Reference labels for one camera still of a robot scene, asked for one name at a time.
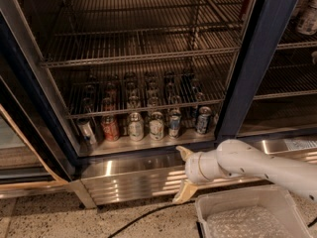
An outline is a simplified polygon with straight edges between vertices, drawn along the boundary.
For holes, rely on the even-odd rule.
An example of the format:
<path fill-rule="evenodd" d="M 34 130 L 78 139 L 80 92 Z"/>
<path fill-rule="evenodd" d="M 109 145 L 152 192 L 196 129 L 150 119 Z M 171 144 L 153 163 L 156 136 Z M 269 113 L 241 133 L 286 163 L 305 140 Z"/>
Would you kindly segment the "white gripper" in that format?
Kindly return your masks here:
<path fill-rule="evenodd" d="M 226 179 L 231 173 L 219 164 L 221 154 L 217 150 L 196 152 L 177 146 L 181 158 L 185 161 L 185 174 L 188 179 L 180 183 L 180 189 L 172 200 L 173 204 L 187 202 L 198 190 L 197 184 L 211 182 L 214 179 Z"/>

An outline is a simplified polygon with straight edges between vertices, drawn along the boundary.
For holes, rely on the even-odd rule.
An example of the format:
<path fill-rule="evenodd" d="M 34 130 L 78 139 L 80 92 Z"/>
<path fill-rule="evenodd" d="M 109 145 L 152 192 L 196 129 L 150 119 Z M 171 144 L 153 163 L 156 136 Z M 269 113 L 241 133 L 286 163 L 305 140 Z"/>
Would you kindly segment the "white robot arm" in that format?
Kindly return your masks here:
<path fill-rule="evenodd" d="M 186 179 L 173 199 L 175 204 L 188 201 L 204 183 L 239 176 L 266 179 L 317 201 L 316 165 L 268 155 L 240 140 L 226 140 L 209 152 L 176 149 L 185 161 Z"/>

